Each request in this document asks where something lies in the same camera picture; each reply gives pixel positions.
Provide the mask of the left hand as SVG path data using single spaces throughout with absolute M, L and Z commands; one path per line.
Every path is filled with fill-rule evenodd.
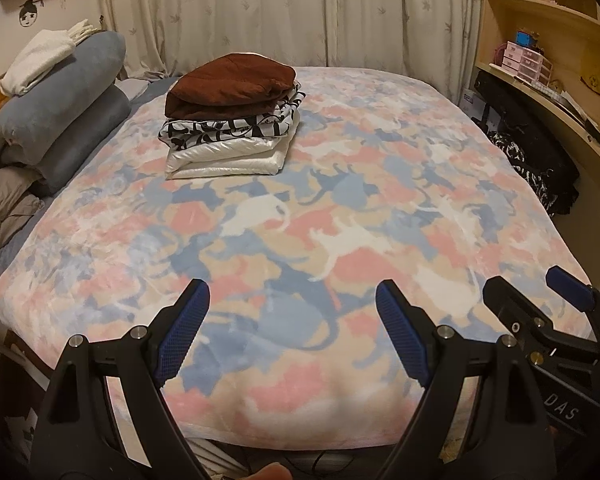
M 245 480 L 292 480 L 291 472 L 280 463 L 268 464 Z

